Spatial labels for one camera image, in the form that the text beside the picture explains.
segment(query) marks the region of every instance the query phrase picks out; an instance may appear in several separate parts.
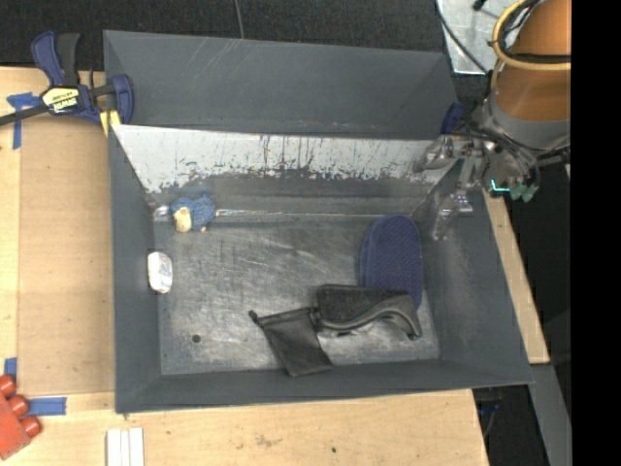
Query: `metal sheet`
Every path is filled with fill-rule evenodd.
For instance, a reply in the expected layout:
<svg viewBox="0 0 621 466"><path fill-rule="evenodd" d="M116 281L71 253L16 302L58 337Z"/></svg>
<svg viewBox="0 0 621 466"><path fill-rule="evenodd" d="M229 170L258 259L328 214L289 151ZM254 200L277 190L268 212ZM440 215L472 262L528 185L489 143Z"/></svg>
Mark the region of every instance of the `metal sheet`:
<svg viewBox="0 0 621 466"><path fill-rule="evenodd" d="M496 54L488 45L492 39L492 30L501 13L518 0L488 0L480 11L473 9L476 0L438 0L442 15L459 41L485 66L488 71L494 69ZM457 46L444 30L453 71L458 74L483 75L483 73ZM515 33L509 34L507 44L515 39Z"/></svg>
<svg viewBox="0 0 621 466"><path fill-rule="evenodd" d="M416 171L428 141L256 135L119 125L114 132L149 193L212 177L435 183L444 171Z"/></svg>

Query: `blue cloth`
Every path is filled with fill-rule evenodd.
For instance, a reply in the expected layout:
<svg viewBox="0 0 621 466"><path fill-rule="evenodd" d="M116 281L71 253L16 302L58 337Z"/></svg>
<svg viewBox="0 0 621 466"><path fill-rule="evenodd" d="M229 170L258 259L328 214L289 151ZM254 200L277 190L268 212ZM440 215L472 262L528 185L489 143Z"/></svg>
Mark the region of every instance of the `blue cloth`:
<svg viewBox="0 0 621 466"><path fill-rule="evenodd" d="M420 238L407 216L384 216L365 236L360 251L360 285L409 293L418 309L423 295Z"/></svg>
<svg viewBox="0 0 621 466"><path fill-rule="evenodd" d="M192 218L192 229L199 231L215 217L215 203L207 195L197 199L180 197L171 204L170 213L173 215L181 207L187 207Z"/></svg>

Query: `wooden board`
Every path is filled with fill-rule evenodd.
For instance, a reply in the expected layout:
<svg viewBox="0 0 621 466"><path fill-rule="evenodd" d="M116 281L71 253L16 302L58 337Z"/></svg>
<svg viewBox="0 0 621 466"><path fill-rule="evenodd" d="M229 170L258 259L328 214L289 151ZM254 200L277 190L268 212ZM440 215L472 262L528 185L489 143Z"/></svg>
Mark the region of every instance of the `wooden board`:
<svg viewBox="0 0 621 466"><path fill-rule="evenodd" d="M543 338L537 307L515 240L507 206L503 199L494 199L487 193L484 195L528 359L531 364L548 363L550 354Z"/></svg>
<svg viewBox="0 0 621 466"><path fill-rule="evenodd" d="M68 415L42 417L11 464L104 464L106 431L137 426L147 465L489 464L468 390L129 416L112 405L111 394L69 397Z"/></svg>

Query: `orange cylinder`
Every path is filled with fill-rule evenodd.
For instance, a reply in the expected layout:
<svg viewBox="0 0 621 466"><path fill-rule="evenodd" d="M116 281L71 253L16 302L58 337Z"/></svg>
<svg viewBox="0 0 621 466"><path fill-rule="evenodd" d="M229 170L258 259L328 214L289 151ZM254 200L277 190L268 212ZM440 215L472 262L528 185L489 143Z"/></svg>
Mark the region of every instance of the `orange cylinder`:
<svg viewBox="0 0 621 466"><path fill-rule="evenodd" d="M9 399L9 406L17 417L23 416L28 412L28 402L21 395L16 395Z"/></svg>
<svg viewBox="0 0 621 466"><path fill-rule="evenodd" d="M0 377L0 392L4 393L5 397L16 392L16 381L11 375L2 375Z"/></svg>
<svg viewBox="0 0 621 466"><path fill-rule="evenodd" d="M41 431L41 422L36 416L27 416L21 421L24 431L28 437L32 438Z"/></svg>
<svg viewBox="0 0 621 466"><path fill-rule="evenodd" d="M511 53L572 54L572 0L546 0L536 6L515 38ZM534 71L505 65L494 90L509 116L529 121L570 118L571 70Z"/></svg>

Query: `blue clamp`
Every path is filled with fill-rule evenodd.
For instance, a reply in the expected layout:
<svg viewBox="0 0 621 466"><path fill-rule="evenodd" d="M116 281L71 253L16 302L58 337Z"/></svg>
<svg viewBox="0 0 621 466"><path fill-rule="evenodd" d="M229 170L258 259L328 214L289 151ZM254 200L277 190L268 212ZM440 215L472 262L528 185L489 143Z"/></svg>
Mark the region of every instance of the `blue clamp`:
<svg viewBox="0 0 621 466"><path fill-rule="evenodd" d="M90 88L80 84L76 70L75 52L80 35L64 33L57 35L46 31L31 44L32 56L37 67L49 80L49 87L39 95L35 102L30 95L27 99L35 104L28 109L22 102L19 110L6 116L0 116L0 125L18 123L27 117L49 113L53 116L72 116L101 126L102 109L95 102L101 95L115 95L115 109L123 123L128 123L134 114L134 94L130 79L126 75L117 75L103 85ZM14 149L21 145L21 127L14 135Z"/></svg>

